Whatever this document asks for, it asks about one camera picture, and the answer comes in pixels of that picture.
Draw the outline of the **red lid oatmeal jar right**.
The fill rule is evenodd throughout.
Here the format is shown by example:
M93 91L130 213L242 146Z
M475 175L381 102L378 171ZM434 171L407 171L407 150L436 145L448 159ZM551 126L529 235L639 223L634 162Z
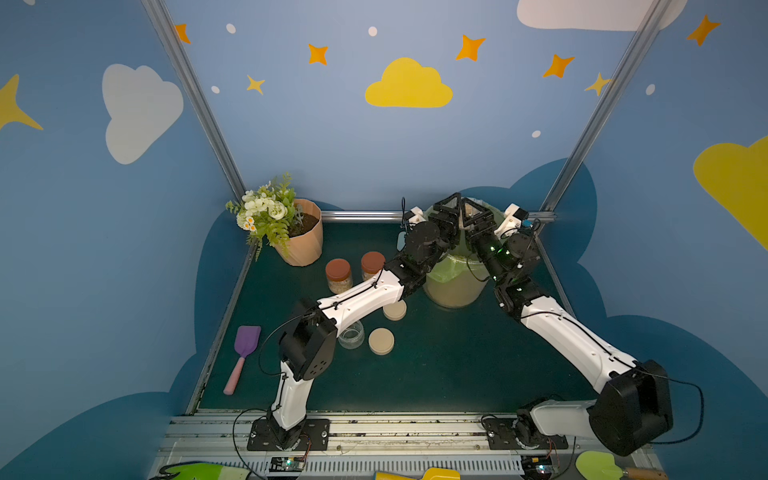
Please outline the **red lid oatmeal jar right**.
M361 258L361 271L364 281L376 277L384 268L385 256L378 251L369 251Z

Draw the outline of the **beige lid oatmeal jar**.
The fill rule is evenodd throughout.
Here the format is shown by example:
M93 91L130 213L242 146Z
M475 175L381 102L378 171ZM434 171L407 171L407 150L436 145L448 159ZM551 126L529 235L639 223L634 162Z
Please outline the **beige lid oatmeal jar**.
M467 230L467 214L464 201L461 201L459 205L458 229L461 234L464 234Z

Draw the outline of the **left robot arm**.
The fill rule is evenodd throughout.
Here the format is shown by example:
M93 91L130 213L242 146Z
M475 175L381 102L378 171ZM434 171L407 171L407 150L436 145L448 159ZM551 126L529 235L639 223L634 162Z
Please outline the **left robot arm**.
M404 214L408 223L404 246L379 273L342 294L308 303L304 312L281 328L278 391L266 414L277 448L291 449L300 441L313 381L333 361L339 334L417 291L427 274L457 246L461 201L461 194L454 193L435 203L428 216L417 210Z

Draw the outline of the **beige jar lid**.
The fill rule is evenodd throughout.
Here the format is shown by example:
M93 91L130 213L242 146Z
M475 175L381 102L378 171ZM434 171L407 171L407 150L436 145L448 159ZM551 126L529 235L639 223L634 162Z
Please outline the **beige jar lid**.
M400 300L395 303L385 305L383 308L384 316L391 321L402 320L407 313L407 304L405 301Z
M395 345L395 337L391 330L387 328L377 328L372 331L368 338L370 350L379 356L389 354Z

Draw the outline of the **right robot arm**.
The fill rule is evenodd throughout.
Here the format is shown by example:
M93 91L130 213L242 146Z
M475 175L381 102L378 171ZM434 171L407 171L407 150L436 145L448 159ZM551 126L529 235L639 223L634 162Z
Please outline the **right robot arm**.
M523 225L526 212L511 205L496 223L488 207L469 198L462 199L460 211L467 246L493 280L499 307L548 342L597 394L594 400L543 400L519 410L515 431L521 444L584 437L627 456L668 432L673 412L666 371L601 339L531 278L538 253L533 230Z

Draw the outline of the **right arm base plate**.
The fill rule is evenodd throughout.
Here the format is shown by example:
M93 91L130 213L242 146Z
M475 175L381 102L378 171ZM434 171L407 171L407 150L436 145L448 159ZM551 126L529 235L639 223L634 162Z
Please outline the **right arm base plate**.
M564 436L543 435L528 417L484 415L480 425L486 432L491 450L554 450L569 446Z

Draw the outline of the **mesh bin green bag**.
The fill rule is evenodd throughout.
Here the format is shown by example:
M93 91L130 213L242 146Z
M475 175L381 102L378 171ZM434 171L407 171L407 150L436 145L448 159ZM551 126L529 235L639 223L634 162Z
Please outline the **mesh bin green bag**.
M496 228L504 220L504 214L498 209L469 198L484 203L493 211ZM467 230L464 234L460 232L458 245L452 246L427 274L424 289L428 297L437 305L449 309L472 304L488 283L503 279L506 271L514 269L519 263L506 244L513 234L498 239L498 245L493 249L470 249L467 246Z

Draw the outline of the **red lid oatmeal jar left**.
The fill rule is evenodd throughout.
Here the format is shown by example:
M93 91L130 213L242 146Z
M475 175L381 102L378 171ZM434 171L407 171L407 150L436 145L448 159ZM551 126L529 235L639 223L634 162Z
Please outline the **red lid oatmeal jar left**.
M353 287L350 263L342 258L330 260L325 267L328 288L335 294L341 294Z

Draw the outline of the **right controller board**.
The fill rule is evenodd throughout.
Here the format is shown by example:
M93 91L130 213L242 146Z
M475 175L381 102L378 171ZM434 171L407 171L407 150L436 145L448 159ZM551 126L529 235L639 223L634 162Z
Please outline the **right controller board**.
M554 474L552 461L545 457L523 456L521 467L524 480L550 480Z

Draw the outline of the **red lid oatmeal jar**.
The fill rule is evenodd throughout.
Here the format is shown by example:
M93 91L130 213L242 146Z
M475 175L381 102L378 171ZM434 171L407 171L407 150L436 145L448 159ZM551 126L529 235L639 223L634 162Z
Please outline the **red lid oatmeal jar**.
M328 288L335 294L341 294L353 287L350 263L342 258L330 260L325 267Z
M369 251L361 258L361 271L364 281L376 277L384 268L385 256L378 251Z

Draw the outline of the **clear oatmeal jar front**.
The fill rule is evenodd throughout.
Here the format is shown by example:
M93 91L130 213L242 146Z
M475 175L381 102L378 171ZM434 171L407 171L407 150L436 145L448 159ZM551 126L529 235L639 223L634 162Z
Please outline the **clear oatmeal jar front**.
M365 339L364 327L360 321L341 331L338 336L339 344L347 350L359 348Z

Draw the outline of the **left controller board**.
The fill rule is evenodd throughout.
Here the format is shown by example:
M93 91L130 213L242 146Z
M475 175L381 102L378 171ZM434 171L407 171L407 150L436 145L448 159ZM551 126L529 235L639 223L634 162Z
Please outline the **left controller board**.
M306 466L303 457L272 457L269 465L270 473L301 473Z

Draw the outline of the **white flowers green plant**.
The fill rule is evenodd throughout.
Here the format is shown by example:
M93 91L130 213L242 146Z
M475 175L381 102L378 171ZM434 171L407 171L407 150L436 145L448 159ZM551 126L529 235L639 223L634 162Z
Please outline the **white flowers green plant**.
M296 200L292 177L284 173L226 203L225 208L234 215L237 226L247 232L247 244L255 248L254 262L264 243L275 248L288 246L304 216L304 210Z

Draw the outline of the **purple pink toy spatula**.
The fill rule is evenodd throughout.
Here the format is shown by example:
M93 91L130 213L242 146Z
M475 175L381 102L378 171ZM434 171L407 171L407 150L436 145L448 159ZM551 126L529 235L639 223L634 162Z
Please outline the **purple pink toy spatula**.
M260 326L243 325L238 328L234 343L234 350L238 355L238 360L223 389L223 393L226 396L231 396L235 393L246 359L258 348L261 330Z

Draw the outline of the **controller board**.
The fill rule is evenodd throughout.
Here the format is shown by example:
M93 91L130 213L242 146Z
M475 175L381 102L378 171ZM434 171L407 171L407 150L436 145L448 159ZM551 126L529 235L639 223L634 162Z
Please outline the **controller board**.
M550 480L554 474L552 461L545 457L523 456L521 467L524 480Z
M303 457L272 457L269 465L270 473L301 473L306 466Z

